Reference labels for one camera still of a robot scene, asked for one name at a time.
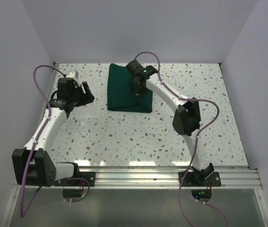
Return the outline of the dark green surgical cloth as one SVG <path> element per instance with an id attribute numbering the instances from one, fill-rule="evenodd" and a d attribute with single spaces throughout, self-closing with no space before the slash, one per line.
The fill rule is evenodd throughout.
<path id="1" fill-rule="evenodd" d="M 153 93 L 134 93 L 134 82 L 125 67 L 111 63 L 107 82 L 107 109 L 115 112 L 151 113 Z"/>

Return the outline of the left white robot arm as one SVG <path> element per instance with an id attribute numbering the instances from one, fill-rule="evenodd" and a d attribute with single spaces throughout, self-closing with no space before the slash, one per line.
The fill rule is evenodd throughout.
<path id="1" fill-rule="evenodd" d="M 74 108 L 92 103 L 94 96 L 86 81 L 78 84 L 73 78 L 60 78 L 56 95 L 56 98 L 50 99 L 44 118 L 30 141 L 12 153 L 14 173 L 19 185 L 51 187 L 57 181 L 65 180 L 74 186 L 81 180 L 76 163 L 56 164 L 48 151 Z"/>

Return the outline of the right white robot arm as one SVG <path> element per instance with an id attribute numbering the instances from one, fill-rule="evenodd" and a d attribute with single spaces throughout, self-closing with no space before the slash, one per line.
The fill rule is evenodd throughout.
<path id="1" fill-rule="evenodd" d="M 137 60 L 126 65 L 134 82 L 134 92 L 142 96 L 149 91 L 158 95 L 174 112 L 172 126 L 175 132 L 182 136 L 191 155 L 189 163 L 192 172 L 187 173 L 187 183 L 205 185 L 214 173 L 213 164 L 203 147 L 198 147 L 201 125 L 199 102 L 195 98 L 182 96 L 172 86 L 161 79 L 159 70 L 153 66 L 142 66 Z"/>

